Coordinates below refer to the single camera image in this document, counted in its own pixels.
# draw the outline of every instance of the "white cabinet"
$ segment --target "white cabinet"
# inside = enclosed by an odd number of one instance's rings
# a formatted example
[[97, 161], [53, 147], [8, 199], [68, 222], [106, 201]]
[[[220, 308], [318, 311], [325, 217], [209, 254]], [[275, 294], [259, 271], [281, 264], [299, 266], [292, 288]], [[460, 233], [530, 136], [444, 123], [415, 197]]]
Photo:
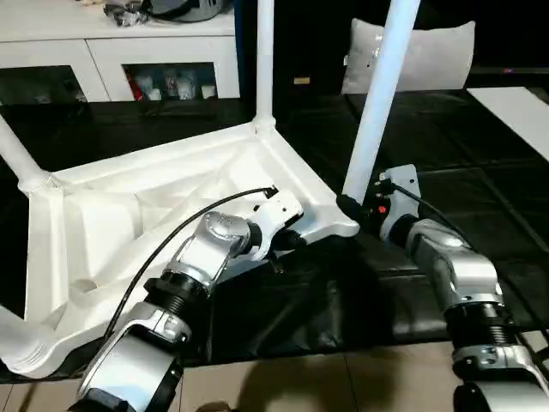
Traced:
[[239, 96], [233, 36], [91, 39], [87, 44], [112, 101], [133, 100], [136, 87], [130, 82], [136, 77], [153, 83], [150, 87], [159, 90], [163, 99], [177, 98], [180, 76], [195, 83], [188, 98], [201, 98], [202, 89], [203, 97]]
[[82, 94], [87, 101], [109, 100], [83, 39], [0, 43], [3, 103], [66, 103]]
[[[52, 102], [61, 103], [76, 96], [87, 101], [133, 100], [140, 93], [145, 99], [159, 94], [162, 99], [239, 95], [230, 8], [208, 21], [117, 27], [102, 4], [0, 4], [0, 103], [3, 95], [9, 96], [6, 104], [47, 100], [48, 94]], [[157, 90], [148, 96], [140, 90], [143, 83], [145, 88], [153, 83]]]

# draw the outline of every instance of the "white metal pole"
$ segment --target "white metal pole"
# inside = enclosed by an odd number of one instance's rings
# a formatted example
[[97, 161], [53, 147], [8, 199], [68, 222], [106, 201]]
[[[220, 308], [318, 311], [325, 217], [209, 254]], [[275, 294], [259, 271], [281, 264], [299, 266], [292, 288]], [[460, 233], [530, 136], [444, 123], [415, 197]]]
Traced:
[[343, 185], [343, 194], [358, 203], [364, 202], [420, 1], [392, 0], [389, 7], [380, 52]]
[[22, 191], [30, 191], [47, 182], [49, 173], [36, 164], [1, 115], [0, 155], [19, 179]]
[[0, 306], [0, 359], [12, 372], [24, 373], [48, 350], [53, 330], [31, 325]]
[[273, 121], [275, 0], [257, 3], [256, 121]]

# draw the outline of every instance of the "metal bracket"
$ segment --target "metal bracket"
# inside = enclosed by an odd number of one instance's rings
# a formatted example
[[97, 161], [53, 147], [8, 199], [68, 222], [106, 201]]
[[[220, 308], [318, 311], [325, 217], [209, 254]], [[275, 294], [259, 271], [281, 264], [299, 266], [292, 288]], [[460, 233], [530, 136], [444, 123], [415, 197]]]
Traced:
[[503, 303], [492, 262], [451, 229], [424, 219], [413, 225], [406, 244], [407, 255], [431, 278], [443, 310], [463, 303]]
[[208, 212], [166, 266], [200, 282], [210, 294], [231, 258], [240, 254], [250, 240], [246, 219]]
[[147, 302], [136, 303], [128, 312], [127, 319], [124, 327], [109, 338], [87, 367], [78, 390], [77, 397], [79, 399], [84, 397], [92, 387], [100, 387], [100, 385], [94, 385], [97, 371], [131, 327], [140, 325], [168, 342], [185, 342], [190, 338], [190, 328], [183, 320]]
[[271, 247], [273, 237], [283, 228], [289, 227], [303, 215], [303, 207], [290, 191], [279, 191], [267, 202], [262, 203], [259, 210], [249, 218], [261, 229], [262, 241], [258, 249], [249, 253], [248, 259], [258, 261], [264, 259]]
[[[385, 172], [379, 174], [379, 180], [389, 179], [395, 185], [399, 185], [404, 189], [411, 191], [414, 195], [421, 197], [419, 192], [418, 174], [414, 165], [405, 165], [392, 167]], [[419, 203], [410, 197], [395, 191], [389, 195], [391, 207], [389, 214], [383, 221], [381, 226], [379, 237], [382, 241], [386, 241], [389, 238], [391, 228], [404, 215], [413, 215], [419, 217], [418, 207]]]
[[524, 369], [534, 375], [541, 389], [549, 397], [549, 385], [545, 377], [532, 361], [528, 350], [521, 345], [469, 346], [457, 350], [452, 355], [452, 359], [454, 363], [459, 361], [475, 362], [475, 366], [480, 370]]

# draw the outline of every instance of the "tiled floor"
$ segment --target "tiled floor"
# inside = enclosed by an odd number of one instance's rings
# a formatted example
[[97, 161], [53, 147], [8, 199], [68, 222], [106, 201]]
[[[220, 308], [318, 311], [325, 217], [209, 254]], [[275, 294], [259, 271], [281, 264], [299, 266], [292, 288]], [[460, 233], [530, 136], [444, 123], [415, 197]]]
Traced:
[[[541, 348], [538, 332], [528, 334]], [[357, 354], [243, 362], [187, 369], [169, 412], [227, 402], [240, 412], [451, 412], [459, 380], [449, 343]], [[63, 412], [77, 381], [0, 385], [3, 412]]]

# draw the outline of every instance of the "black tablecloth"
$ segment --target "black tablecloth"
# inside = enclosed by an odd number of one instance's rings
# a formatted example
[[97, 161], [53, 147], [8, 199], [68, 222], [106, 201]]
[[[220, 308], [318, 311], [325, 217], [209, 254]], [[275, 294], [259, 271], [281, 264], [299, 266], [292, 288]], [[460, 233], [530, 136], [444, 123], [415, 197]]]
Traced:
[[[294, 101], [277, 128], [318, 175], [341, 192], [364, 96]], [[229, 125], [249, 117], [236, 100], [105, 103], [3, 108], [45, 169], [59, 170]], [[549, 164], [465, 91], [395, 97], [376, 173], [413, 163], [423, 198], [456, 222], [518, 284], [549, 324]], [[0, 228], [5, 239], [0, 303], [22, 315], [27, 199], [4, 164]], [[446, 338], [423, 273], [395, 247], [361, 233], [328, 238], [221, 283], [212, 299], [208, 341], [189, 365], [426, 342]], [[516, 322], [532, 328], [513, 293]], [[67, 378], [97, 347], [78, 349], [52, 379]], [[0, 379], [17, 380], [4, 370]]]

